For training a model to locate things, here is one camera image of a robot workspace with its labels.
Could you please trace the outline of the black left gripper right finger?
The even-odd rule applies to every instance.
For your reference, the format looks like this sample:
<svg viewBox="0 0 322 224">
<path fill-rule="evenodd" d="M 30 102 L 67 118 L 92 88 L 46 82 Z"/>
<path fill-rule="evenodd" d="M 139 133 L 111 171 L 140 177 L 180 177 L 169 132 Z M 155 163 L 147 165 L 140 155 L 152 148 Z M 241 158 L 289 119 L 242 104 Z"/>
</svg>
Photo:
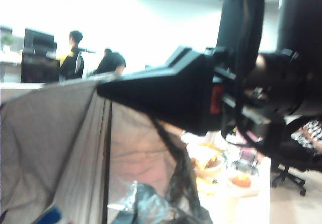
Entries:
<svg viewBox="0 0 322 224">
<path fill-rule="evenodd" d="M 182 72 L 202 65 L 202 54 L 191 47 L 178 47 L 163 65 L 150 66 L 145 72 Z"/>
</svg>

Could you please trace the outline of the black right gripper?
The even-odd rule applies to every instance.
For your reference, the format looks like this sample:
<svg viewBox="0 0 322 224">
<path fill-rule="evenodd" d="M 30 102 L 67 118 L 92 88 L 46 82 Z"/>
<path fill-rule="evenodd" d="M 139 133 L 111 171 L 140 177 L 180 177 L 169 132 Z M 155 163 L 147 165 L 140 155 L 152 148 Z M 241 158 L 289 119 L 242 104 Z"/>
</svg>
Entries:
<svg viewBox="0 0 322 224">
<path fill-rule="evenodd" d="M 220 104 L 222 125 L 227 136 L 237 128 L 248 145 L 266 155 L 296 155 L 303 148 L 290 146 L 290 131 L 299 124 L 286 124 L 284 117 L 295 112 L 304 96 L 306 79 L 288 68 L 285 54 L 263 54 L 243 79 L 231 72 L 225 63 L 224 48 L 208 48 L 214 59 L 216 85 L 212 94 Z"/>
</svg>

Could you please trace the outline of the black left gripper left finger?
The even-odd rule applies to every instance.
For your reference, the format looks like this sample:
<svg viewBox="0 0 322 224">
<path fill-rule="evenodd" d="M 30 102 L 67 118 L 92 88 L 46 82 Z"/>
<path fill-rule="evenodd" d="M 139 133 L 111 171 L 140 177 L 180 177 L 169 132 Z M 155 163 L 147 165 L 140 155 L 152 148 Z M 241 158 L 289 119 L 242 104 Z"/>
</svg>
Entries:
<svg viewBox="0 0 322 224">
<path fill-rule="evenodd" d="M 219 131 L 220 104 L 212 94 L 214 59 L 189 52 L 172 66 L 125 74 L 97 85 L 97 94 L 195 135 Z"/>
</svg>

